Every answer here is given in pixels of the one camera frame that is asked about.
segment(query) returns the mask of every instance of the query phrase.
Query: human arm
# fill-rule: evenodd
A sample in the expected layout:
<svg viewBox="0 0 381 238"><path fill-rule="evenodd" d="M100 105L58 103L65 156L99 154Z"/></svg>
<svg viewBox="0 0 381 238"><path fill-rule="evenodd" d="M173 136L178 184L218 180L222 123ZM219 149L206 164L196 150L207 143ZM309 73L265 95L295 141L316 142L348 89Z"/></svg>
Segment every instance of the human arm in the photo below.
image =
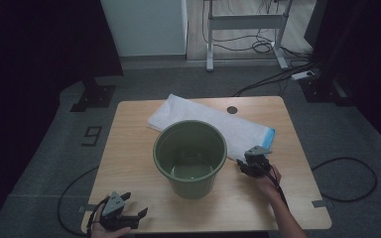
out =
<svg viewBox="0 0 381 238"><path fill-rule="evenodd" d="M91 238L117 238L128 234L131 231L131 227L124 227L116 231L107 231L104 229L99 222L103 206L104 205L101 204L95 214L94 221L92 222Z"/></svg>
<svg viewBox="0 0 381 238"><path fill-rule="evenodd" d="M270 175L274 177L277 182L280 182L280 172L275 166L272 167ZM268 177L256 178L255 181L271 204L281 235L284 238L308 237L290 212L272 181Z"/></svg>

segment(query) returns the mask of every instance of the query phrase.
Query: floor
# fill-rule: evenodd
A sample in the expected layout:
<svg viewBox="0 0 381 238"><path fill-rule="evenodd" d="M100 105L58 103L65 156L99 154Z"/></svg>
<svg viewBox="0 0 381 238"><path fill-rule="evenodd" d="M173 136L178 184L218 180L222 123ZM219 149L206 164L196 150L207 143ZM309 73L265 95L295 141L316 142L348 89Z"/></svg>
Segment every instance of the floor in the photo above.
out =
<svg viewBox="0 0 381 238"><path fill-rule="evenodd" d="M257 14L283 14L288 0L221 0L213 1L213 15L238 16ZM312 47L304 39L306 27L315 7L316 0L294 0L290 10L290 17L284 32L282 46L298 53L311 53ZM207 39L207 15L209 3L207 1L188 0L188 60L204 60ZM222 47L214 47L214 58L217 60L229 59L274 59L272 52L266 47L258 47L257 53L252 50L257 42L254 36L260 36L271 41L275 39L275 30L228 30L214 31L214 43Z"/></svg>
<svg viewBox="0 0 381 238"><path fill-rule="evenodd" d="M67 88L61 106L40 148L0 212L1 237L76 237L95 171L78 180L61 200L63 191L79 176L99 165L105 140L119 102L165 99L169 93L183 98L227 97L247 85L280 72L272 66L219 66L125 69L123 77L99 78L101 85L116 85L108 108L82 113L69 109L83 92L80 83ZM308 230L310 237L381 237L381 136L355 107L307 103L296 81L273 82L245 91L241 96L282 95L311 167L333 158L352 157L374 171L378 183L363 199L339 202L325 198L332 226ZM95 147L84 137L89 127L101 126ZM314 171L321 192L351 199L371 190L374 176L361 164L338 161ZM270 237L280 237L269 232Z"/></svg>

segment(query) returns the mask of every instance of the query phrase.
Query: metal stand leg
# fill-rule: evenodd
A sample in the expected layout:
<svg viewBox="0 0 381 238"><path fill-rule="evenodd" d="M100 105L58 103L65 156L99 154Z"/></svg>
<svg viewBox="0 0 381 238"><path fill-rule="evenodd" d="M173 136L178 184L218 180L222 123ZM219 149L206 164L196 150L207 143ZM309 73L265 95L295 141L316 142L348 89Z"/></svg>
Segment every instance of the metal stand leg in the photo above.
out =
<svg viewBox="0 0 381 238"><path fill-rule="evenodd" d="M212 0L209 1L208 13L208 43L206 45L206 71L214 71L214 56L212 52Z"/></svg>
<svg viewBox="0 0 381 238"><path fill-rule="evenodd" d="M206 70L213 71L213 30L239 30L239 29L278 29L276 42L271 43L274 55L281 69L287 69L284 52L281 49L284 31L289 19L290 8L293 0L289 0L283 15L249 15L249 16L213 16L212 0L209 0L208 13L208 43L206 46Z"/></svg>
<svg viewBox="0 0 381 238"><path fill-rule="evenodd" d="M86 77L82 80L85 90L78 103L70 108L71 112L84 112L87 108L107 108L114 94L116 86L100 86L93 77Z"/></svg>

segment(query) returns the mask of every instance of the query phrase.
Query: wooden table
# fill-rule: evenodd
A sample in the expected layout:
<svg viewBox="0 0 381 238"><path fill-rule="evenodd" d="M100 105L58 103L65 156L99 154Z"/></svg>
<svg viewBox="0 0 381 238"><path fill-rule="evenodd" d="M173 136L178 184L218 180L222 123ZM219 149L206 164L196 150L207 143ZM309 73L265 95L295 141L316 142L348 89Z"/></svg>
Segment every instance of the wooden table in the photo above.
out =
<svg viewBox="0 0 381 238"><path fill-rule="evenodd" d="M331 225L318 185L281 97L205 98L192 100L226 111L238 109L236 116L276 129L268 156L282 174L283 188L290 209L303 229L327 229ZM125 101L116 115L101 159L89 204L97 204L116 190L130 191L124 209L136 215L145 207L148 214L135 233L214 232L277 230L274 214L252 178L242 174L236 163L227 159L216 176L212 191L197 200L176 195L153 161L153 146L160 132L147 127L148 118L164 100ZM90 212L85 212L81 229Z"/></svg>

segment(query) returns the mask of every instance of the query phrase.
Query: gray carpet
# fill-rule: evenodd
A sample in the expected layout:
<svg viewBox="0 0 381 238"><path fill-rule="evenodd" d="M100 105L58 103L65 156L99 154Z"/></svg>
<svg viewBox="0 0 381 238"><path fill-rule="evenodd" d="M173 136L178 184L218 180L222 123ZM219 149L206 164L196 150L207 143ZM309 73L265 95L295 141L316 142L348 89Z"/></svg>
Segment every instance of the gray carpet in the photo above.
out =
<svg viewBox="0 0 381 238"><path fill-rule="evenodd" d="M125 100L228 97L240 88L279 72L277 66L219 66L125 69L125 75L97 78L116 85L108 108L69 112L83 91L76 83L61 93L61 106L36 155L17 182L0 212L0 237L75 237L58 223L57 205L64 189L84 172L99 165L117 104ZM297 82L261 86L242 96L281 92L311 167L338 157L356 158L378 177L376 190L355 202L325 199L332 220L328 230L309 230L311 237L381 237L381 136L355 107L307 103ZM95 147L84 147L88 127L101 126ZM77 232L96 171L67 192L61 207L64 224ZM352 161L339 161L314 173L320 191L342 199L367 192L372 174ZM270 232L279 237L278 232Z"/></svg>

